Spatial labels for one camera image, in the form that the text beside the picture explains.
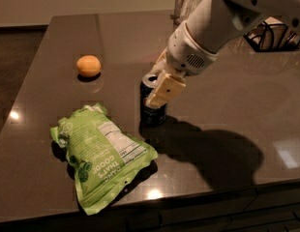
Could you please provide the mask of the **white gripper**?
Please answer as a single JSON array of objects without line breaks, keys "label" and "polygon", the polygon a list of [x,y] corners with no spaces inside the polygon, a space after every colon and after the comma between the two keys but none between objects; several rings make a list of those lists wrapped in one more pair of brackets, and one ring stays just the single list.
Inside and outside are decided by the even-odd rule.
[{"label": "white gripper", "polygon": [[[187,29],[186,22],[183,21],[170,36],[166,50],[144,76],[144,82],[151,89],[148,97],[144,99],[144,105],[152,109],[159,109],[166,105],[186,87],[181,72],[185,75],[198,75],[214,63],[217,57],[217,54],[208,52],[195,42]],[[166,72],[167,65],[179,72]]]}]

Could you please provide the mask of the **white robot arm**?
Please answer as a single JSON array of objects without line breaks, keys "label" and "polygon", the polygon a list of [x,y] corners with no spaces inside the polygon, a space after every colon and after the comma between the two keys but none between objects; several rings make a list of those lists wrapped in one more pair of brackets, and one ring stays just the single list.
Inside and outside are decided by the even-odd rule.
[{"label": "white robot arm", "polygon": [[277,17],[300,35],[300,0],[201,0],[177,27],[153,69],[158,79],[144,104],[160,108],[216,61],[220,49],[243,36],[265,18]]}]

